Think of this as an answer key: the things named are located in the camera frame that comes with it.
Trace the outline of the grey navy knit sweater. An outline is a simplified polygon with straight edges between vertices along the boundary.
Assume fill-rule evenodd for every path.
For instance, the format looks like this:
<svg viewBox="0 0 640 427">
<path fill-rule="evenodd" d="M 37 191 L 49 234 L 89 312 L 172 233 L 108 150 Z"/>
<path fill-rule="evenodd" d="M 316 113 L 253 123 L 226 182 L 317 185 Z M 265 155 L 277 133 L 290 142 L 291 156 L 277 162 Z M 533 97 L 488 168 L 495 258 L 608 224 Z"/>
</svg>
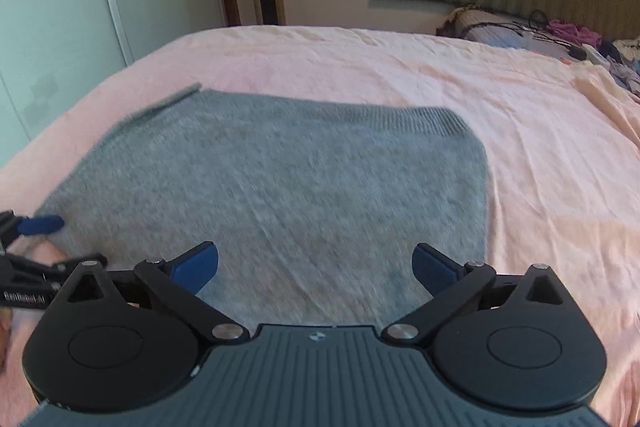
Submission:
<svg viewBox="0 0 640 427">
<path fill-rule="evenodd" d="M 416 245 L 485 259 L 488 167 L 446 108 L 192 88 L 116 124 L 40 212 L 114 269 L 214 243 L 201 297 L 247 327 L 381 326 L 425 301 Z"/>
</svg>

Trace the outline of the pink bed sheet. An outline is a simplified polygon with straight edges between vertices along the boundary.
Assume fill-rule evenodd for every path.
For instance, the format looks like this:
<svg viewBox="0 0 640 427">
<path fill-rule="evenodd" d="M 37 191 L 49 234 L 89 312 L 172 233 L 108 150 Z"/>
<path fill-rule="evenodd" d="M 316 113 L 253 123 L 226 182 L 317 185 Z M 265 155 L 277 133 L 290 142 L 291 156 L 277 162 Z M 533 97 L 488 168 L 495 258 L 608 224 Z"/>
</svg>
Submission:
<svg viewBox="0 0 640 427">
<path fill-rule="evenodd" d="M 113 124 L 194 84 L 457 112 L 488 155 L 491 263 L 555 269 L 608 355 L 594 408 L 615 426 L 638 421 L 639 103 L 605 69 L 390 31 L 203 31 L 103 81 L 50 124 L 2 168 L 2 207 L 32 213 Z"/>
</svg>

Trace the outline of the white patterned crumpled garment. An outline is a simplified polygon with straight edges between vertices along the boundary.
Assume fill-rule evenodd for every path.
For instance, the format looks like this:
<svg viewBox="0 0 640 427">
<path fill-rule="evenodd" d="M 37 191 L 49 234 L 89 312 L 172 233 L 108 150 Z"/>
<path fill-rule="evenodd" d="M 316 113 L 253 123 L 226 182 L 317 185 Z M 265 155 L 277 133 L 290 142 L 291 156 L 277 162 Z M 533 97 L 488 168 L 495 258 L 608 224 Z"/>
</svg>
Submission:
<svg viewBox="0 0 640 427">
<path fill-rule="evenodd" d="M 635 96 L 640 89 L 640 38 L 622 39 L 614 42 L 604 40 L 601 54 L 610 63 L 610 73 L 616 83 Z"/>
</svg>

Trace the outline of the magenta garment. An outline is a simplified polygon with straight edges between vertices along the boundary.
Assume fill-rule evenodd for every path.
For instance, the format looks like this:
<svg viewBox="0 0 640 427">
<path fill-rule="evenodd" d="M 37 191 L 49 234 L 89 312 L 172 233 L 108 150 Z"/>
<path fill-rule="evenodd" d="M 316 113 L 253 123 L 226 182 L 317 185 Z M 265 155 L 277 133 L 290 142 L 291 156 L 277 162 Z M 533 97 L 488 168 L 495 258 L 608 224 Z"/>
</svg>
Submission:
<svg viewBox="0 0 640 427">
<path fill-rule="evenodd" d="M 560 39 L 566 40 L 574 46 L 582 46 L 588 44 L 597 49 L 603 41 L 603 38 L 597 32 L 582 25 L 563 22 L 562 20 L 549 20 L 547 27 L 549 34 Z"/>
</svg>

